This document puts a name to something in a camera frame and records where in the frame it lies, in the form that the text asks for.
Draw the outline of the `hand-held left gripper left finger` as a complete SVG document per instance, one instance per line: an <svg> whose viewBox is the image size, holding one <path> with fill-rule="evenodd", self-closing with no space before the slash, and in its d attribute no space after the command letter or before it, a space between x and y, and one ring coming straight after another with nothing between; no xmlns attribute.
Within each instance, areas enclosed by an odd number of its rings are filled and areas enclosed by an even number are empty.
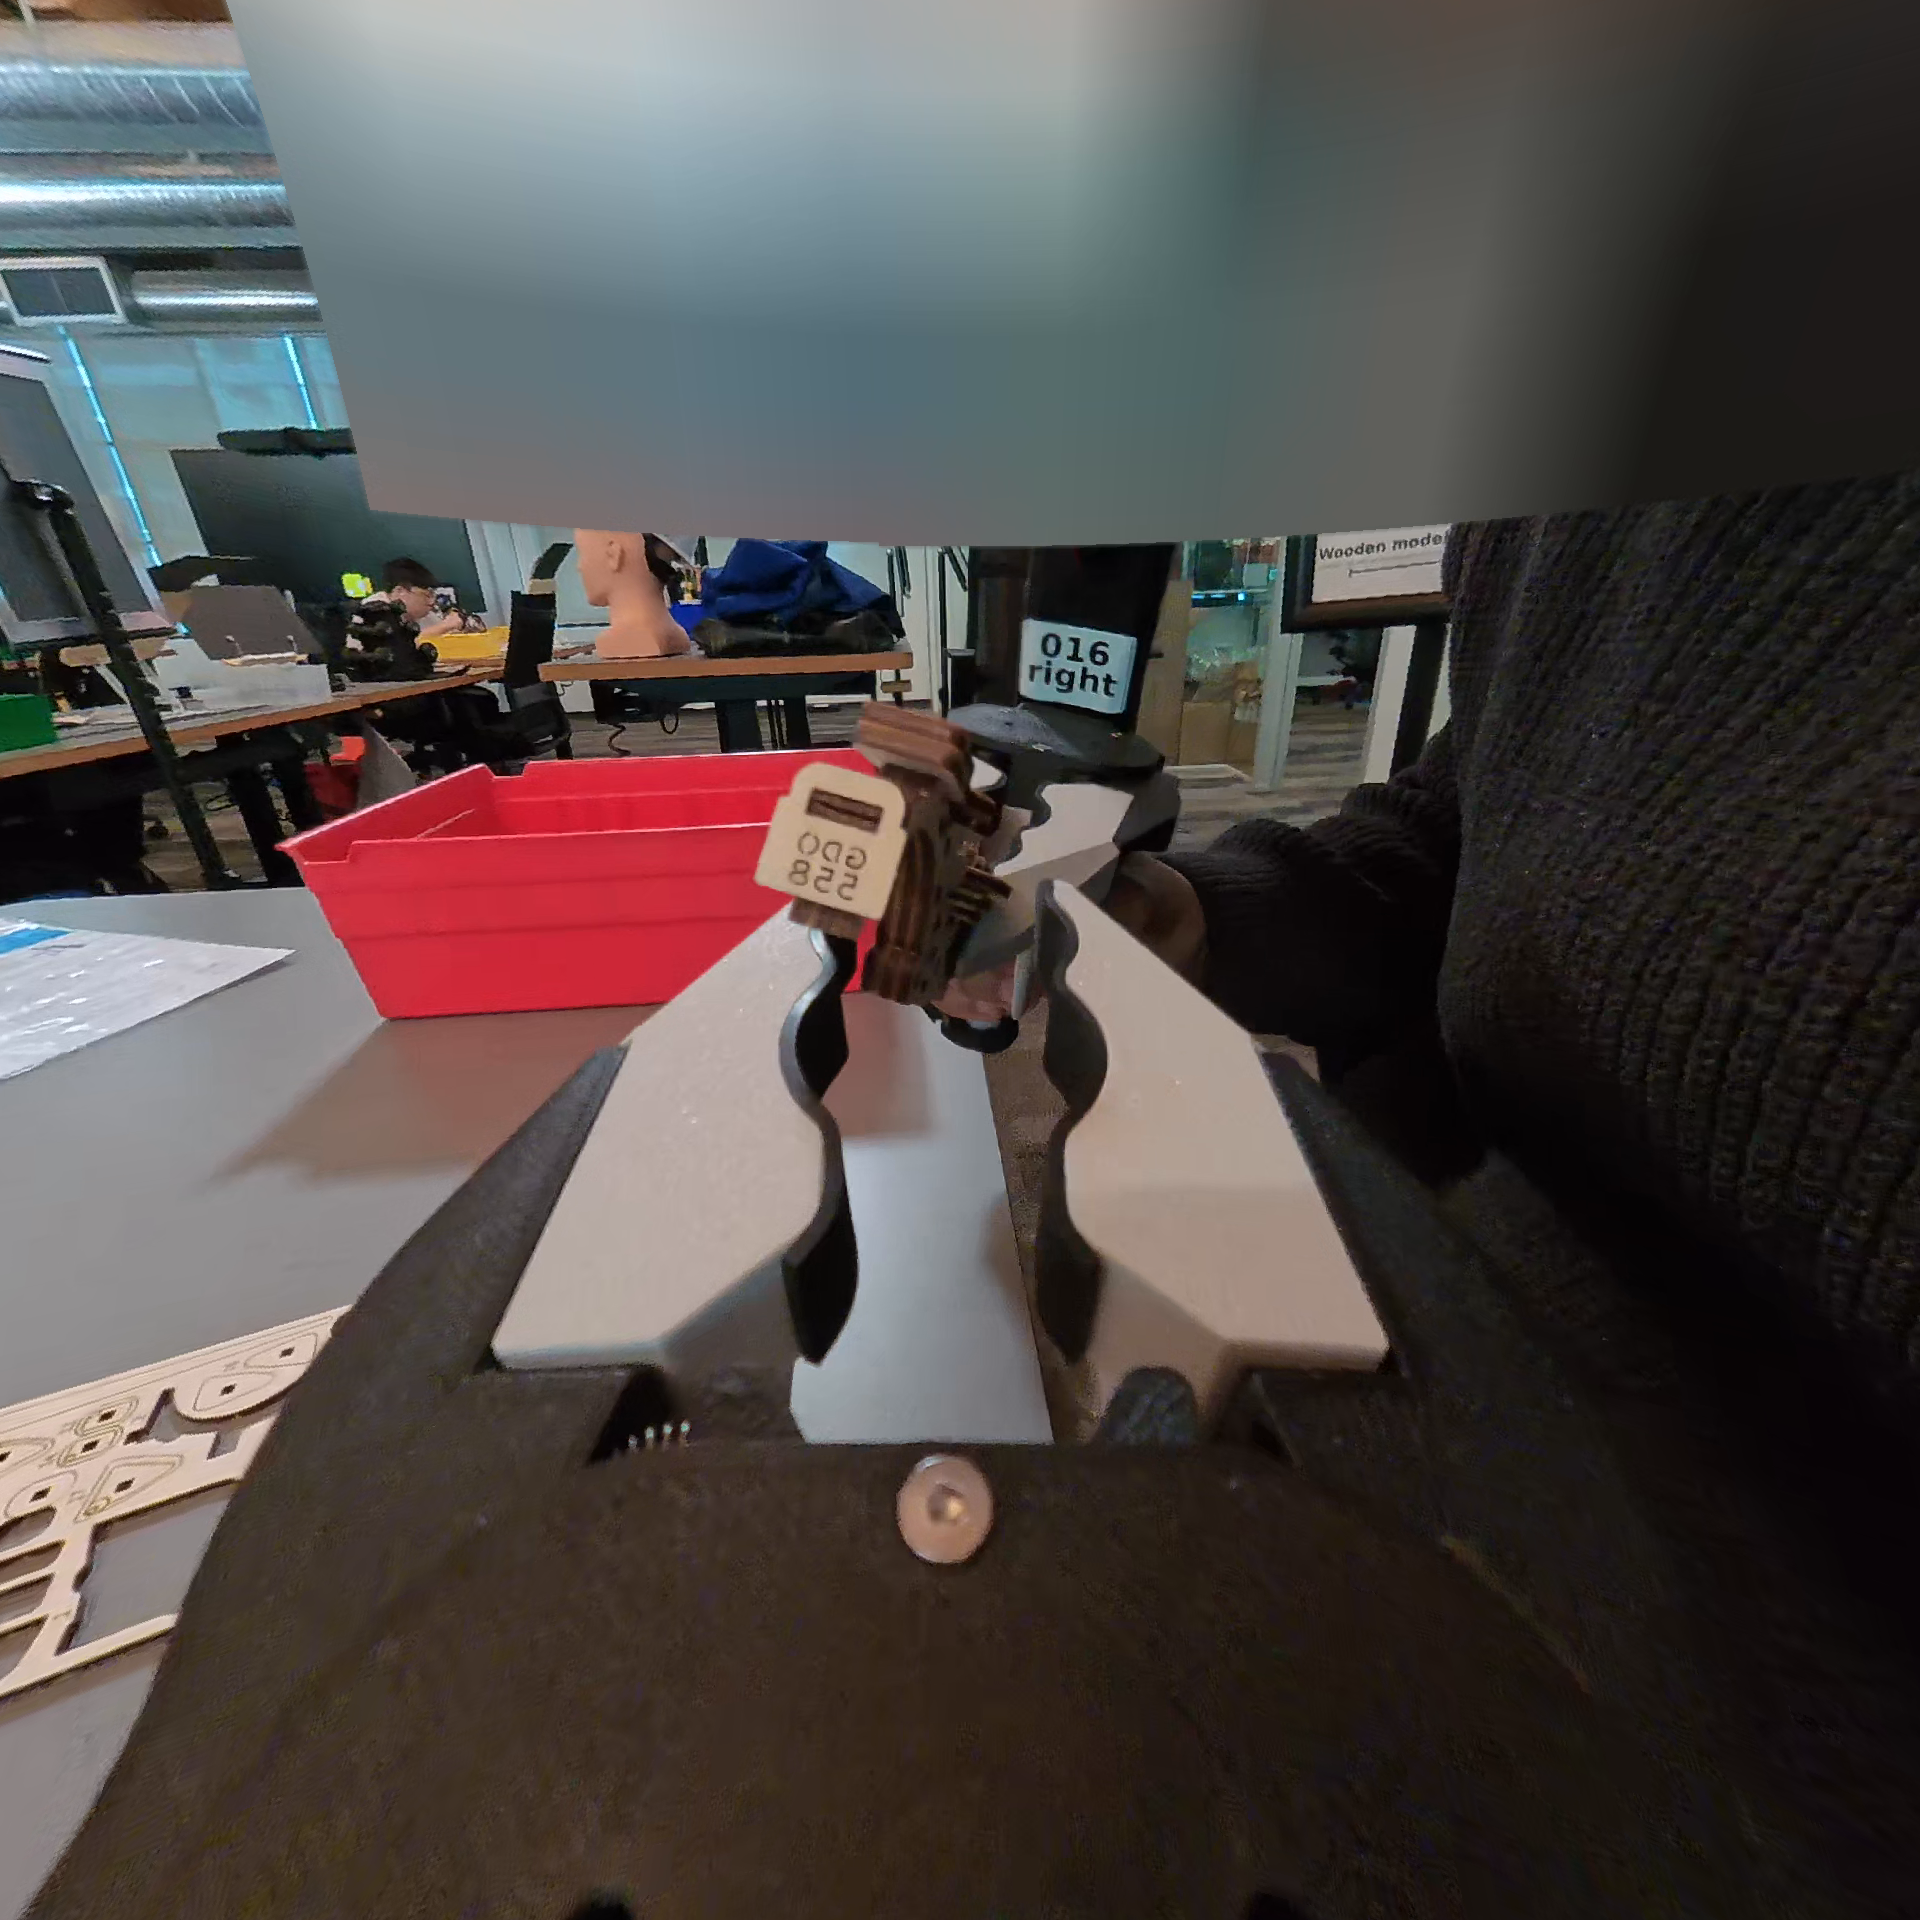
<svg viewBox="0 0 1920 1920"><path fill-rule="evenodd" d="M756 927L635 1025L495 1325L502 1367L818 1362L857 1300L842 1135L852 949Z"/></svg>

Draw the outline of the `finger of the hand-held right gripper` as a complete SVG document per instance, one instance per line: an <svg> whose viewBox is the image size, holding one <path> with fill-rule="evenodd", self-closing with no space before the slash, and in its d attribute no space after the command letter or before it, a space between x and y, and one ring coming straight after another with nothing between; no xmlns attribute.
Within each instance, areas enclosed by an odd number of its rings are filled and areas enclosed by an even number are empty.
<svg viewBox="0 0 1920 1920"><path fill-rule="evenodd" d="M997 814L994 831L977 846L979 866L1005 866L1020 853L1024 831L1048 824L1048 772L1051 755L973 755L973 795Z"/></svg>
<svg viewBox="0 0 1920 1920"><path fill-rule="evenodd" d="M997 866L997 879L1010 889L1038 889L1045 879L1091 881L1115 866L1115 835L1131 808L1134 795L1108 785L1042 786L1038 810Z"/></svg>

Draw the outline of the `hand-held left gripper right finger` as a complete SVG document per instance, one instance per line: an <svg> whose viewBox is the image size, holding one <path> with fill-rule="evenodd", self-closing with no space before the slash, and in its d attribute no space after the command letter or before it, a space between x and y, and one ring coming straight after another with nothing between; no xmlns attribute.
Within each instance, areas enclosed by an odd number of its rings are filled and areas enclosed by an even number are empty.
<svg viewBox="0 0 1920 1920"><path fill-rule="evenodd" d="M1258 1043L1064 879L1042 886L1038 976L1064 1099L1038 1310L1087 1419L1147 1372L1205 1423L1246 1372L1380 1372L1390 1339Z"/></svg>

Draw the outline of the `wooden model assembly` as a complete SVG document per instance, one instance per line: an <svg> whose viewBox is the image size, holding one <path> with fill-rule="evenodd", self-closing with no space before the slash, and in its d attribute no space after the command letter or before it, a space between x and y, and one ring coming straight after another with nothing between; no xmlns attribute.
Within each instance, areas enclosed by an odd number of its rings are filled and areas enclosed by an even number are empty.
<svg viewBox="0 0 1920 1920"><path fill-rule="evenodd" d="M969 735L939 714L869 701L857 755L793 772L752 879L799 923L869 936L867 992L932 1010L973 932L1010 896L997 860L1020 824L977 785Z"/></svg>

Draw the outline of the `person's right forearm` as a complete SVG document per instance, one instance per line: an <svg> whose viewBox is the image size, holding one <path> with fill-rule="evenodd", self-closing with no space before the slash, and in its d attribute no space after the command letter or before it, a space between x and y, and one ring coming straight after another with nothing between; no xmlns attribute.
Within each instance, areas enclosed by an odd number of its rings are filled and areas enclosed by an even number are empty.
<svg viewBox="0 0 1920 1920"><path fill-rule="evenodd" d="M1431 1050L1458 860L1451 727L1309 828L1257 818L1173 853L1205 920L1200 989L1246 1029L1314 1047L1324 1077Z"/></svg>

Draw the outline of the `person's right hand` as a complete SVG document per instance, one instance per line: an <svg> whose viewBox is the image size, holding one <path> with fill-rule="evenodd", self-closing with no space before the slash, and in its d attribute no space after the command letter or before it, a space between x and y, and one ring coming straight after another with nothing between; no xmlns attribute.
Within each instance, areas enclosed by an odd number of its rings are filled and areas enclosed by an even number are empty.
<svg viewBox="0 0 1920 1920"><path fill-rule="evenodd" d="M1147 853L1119 860L1103 911L1192 986L1205 982L1205 907L1170 862Z"/></svg>

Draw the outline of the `blue jacket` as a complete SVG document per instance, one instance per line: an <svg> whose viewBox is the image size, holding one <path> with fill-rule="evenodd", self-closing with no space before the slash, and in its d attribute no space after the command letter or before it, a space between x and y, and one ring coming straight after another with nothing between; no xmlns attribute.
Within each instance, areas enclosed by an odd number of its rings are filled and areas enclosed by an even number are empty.
<svg viewBox="0 0 1920 1920"><path fill-rule="evenodd" d="M872 617L892 638L905 636L892 595L827 557L827 539L731 539L730 557L700 573L700 613L787 633L826 633Z"/></svg>

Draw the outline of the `framed marker sign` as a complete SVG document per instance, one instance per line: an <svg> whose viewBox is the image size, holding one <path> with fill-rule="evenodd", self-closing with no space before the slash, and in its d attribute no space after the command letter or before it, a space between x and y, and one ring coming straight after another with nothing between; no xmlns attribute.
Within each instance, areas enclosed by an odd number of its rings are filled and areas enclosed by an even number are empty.
<svg viewBox="0 0 1920 1920"><path fill-rule="evenodd" d="M1447 539L1447 523L1286 538L1281 629L1332 633L1444 619Z"/></svg>

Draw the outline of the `red plastic bin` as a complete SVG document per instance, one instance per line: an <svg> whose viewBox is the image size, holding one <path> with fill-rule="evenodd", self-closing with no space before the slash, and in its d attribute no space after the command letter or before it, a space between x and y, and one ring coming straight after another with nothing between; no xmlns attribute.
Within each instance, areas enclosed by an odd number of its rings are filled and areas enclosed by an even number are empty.
<svg viewBox="0 0 1920 1920"><path fill-rule="evenodd" d="M284 853L387 1018L666 1004L783 907L752 871L808 762L869 769L852 745L464 766Z"/></svg>

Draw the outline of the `background wooden table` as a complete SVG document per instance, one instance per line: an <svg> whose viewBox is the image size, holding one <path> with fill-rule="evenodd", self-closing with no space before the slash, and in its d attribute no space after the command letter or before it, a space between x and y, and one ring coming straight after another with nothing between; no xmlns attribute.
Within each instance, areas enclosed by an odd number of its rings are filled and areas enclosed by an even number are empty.
<svg viewBox="0 0 1920 1920"><path fill-rule="evenodd" d="M646 661L551 661L540 668L545 683L617 683L597 692L593 712L610 726L663 721L686 707L716 712L716 739L723 751L810 749L810 697L864 697L885 692L905 701L914 668L912 648L878 653L762 653L723 656L674 653Z"/></svg>

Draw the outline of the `mannequin head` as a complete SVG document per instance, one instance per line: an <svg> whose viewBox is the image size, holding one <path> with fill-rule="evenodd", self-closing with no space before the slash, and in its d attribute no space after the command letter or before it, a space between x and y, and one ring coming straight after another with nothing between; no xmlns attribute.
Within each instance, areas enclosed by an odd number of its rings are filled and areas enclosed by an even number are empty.
<svg viewBox="0 0 1920 1920"><path fill-rule="evenodd" d="M599 661L674 661L691 636L674 617L686 554L657 535L573 529L586 603L606 610Z"/></svg>

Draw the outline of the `black office chair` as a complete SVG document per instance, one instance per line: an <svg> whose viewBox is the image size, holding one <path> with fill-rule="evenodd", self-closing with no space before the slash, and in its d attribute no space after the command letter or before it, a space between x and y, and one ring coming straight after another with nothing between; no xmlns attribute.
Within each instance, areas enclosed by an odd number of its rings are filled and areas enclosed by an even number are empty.
<svg viewBox="0 0 1920 1920"><path fill-rule="evenodd" d="M530 577L527 587L510 597L510 636L501 675L507 739L518 755L573 755L573 717L560 692L540 677L556 661L556 644L559 584L556 577Z"/></svg>

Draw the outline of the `white printed paper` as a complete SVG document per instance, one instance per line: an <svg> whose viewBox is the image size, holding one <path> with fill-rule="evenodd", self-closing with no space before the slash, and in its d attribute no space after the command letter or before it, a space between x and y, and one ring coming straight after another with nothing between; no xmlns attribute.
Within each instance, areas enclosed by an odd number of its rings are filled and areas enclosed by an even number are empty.
<svg viewBox="0 0 1920 1920"><path fill-rule="evenodd" d="M5 1081L287 957L290 949L5 920Z"/></svg>

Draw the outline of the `long wooden table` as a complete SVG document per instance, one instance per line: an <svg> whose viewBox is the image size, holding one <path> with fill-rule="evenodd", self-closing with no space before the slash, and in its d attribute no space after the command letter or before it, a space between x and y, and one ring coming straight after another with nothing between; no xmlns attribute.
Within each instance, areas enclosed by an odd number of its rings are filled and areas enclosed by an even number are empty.
<svg viewBox="0 0 1920 1920"><path fill-rule="evenodd" d="M183 714L164 714L162 726L173 749L184 751L244 732L319 726L492 682L501 682L501 668L492 664L455 668L431 682L353 683L348 692L339 692L326 701L294 701L278 707L187 707ZM74 726L57 727L56 742L5 749L5 781L67 772L89 762L143 751L147 735L140 732L137 717L127 717L127 707L97 707L94 717L78 717Z"/></svg>

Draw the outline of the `silver ventilation ducts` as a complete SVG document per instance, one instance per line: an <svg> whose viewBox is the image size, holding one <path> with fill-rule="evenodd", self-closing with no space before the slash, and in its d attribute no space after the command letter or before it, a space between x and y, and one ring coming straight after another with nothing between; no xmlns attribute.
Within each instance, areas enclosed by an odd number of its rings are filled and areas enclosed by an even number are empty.
<svg viewBox="0 0 1920 1920"><path fill-rule="evenodd" d="M219 33L5 33L5 325L321 328L254 78Z"/></svg>

